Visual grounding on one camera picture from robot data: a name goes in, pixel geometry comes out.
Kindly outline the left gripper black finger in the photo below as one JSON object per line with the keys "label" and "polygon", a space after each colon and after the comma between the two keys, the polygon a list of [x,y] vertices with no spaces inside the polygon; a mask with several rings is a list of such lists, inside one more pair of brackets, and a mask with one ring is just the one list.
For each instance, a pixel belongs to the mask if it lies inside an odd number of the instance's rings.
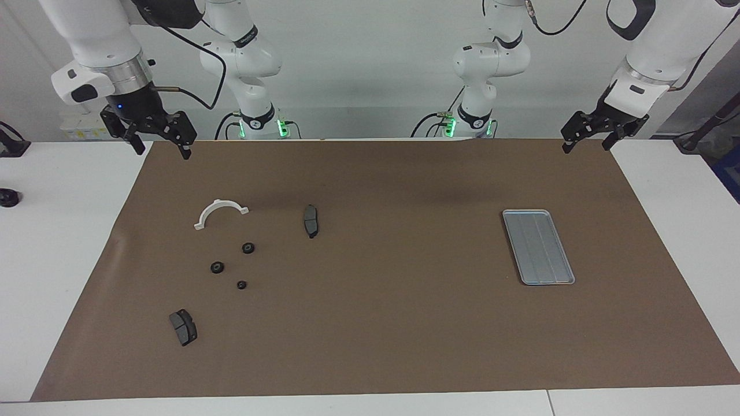
{"label": "left gripper black finger", "polygon": [[602,132],[604,125],[605,116],[596,112],[587,114],[576,111],[561,129],[561,135],[564,139],[563,152],[569,154],[578,142]]}
{"label": "left gripper black finger", "polygon": [[602,148],[606,152],[609,152],[613,146],[624,138],[631,138],[634,135],[623,129],[614,129],[603,141]]}

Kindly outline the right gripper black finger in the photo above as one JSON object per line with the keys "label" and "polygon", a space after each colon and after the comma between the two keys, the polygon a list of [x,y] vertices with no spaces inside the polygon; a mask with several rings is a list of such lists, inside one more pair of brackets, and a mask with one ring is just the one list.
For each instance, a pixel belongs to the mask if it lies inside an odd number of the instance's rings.
{"label": "right gripper black finger", "polygon": [[177,147],[183,160],[190,159],[192,155],[190,147],[197,138],[197,132],[185,111],[155,115],[153,127],[159,137]]}
{"label": "right gripper black finger", "polygon": [[114,139],[124,140],[129,144],[137,155],[143,155],[145,152],[145,144],[138,135],[138,127],[136,123],[130,124],[130,126],[124,125],[119,116],[113,111],[111,106],[105,106],[100,111],[101,121],[108,130],[108,134]]}

